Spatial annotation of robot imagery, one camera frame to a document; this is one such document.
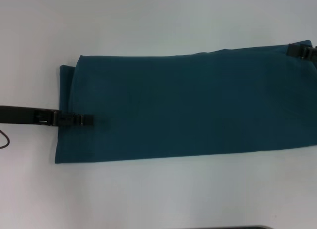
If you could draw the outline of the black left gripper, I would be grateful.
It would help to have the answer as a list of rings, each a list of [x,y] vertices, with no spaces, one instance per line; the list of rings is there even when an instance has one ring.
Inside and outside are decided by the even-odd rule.
[[[45,126],[92,126],[94,116],[60,113],[59,110],[0,106],[0,123]]]

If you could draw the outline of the teal blue printed t-shirt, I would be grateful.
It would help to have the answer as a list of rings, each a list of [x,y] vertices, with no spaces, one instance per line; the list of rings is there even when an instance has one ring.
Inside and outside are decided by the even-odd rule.
[[[317,145],[317,61],[288,45],[171,57],[80,56],[60,67],[55,162],[90,163]]]

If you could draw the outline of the dark grey flat panel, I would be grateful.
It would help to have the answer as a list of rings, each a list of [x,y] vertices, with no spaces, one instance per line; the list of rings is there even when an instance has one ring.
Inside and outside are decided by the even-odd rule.
[[[273,228],[268,226],[254,225],[254,226],[203,227],[203,228],[183,228],[183,229],[273,229]]]

